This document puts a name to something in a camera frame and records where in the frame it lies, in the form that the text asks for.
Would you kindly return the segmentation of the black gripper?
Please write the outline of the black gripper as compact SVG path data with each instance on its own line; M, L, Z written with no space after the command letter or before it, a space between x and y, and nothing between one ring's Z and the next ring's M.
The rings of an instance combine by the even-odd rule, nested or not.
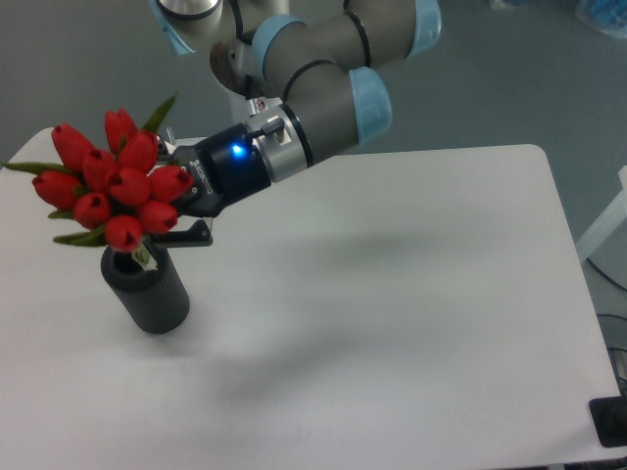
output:
M181 214L216 217L270 186L264 159L243 123L188 146L179 146L171 133L157 137L157 164L179 165L193 179L192 187L174 201ZM186 230L150 236L157 247L209 247L213 241L204 219L195 220Z

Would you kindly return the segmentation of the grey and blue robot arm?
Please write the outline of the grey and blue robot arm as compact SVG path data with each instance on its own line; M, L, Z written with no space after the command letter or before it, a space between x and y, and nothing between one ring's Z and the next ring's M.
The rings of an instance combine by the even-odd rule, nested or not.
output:
M174 204L194 224L155 236L164 248L210 245L209 223L223 209L387 131L392 105L377 69L433 47L441 30L435 1L347 1L312 25L281 1L150 7L179 54L232 40L227 65L242 77L243 96L270 101L214 136L169 147L169 161L193 179Z

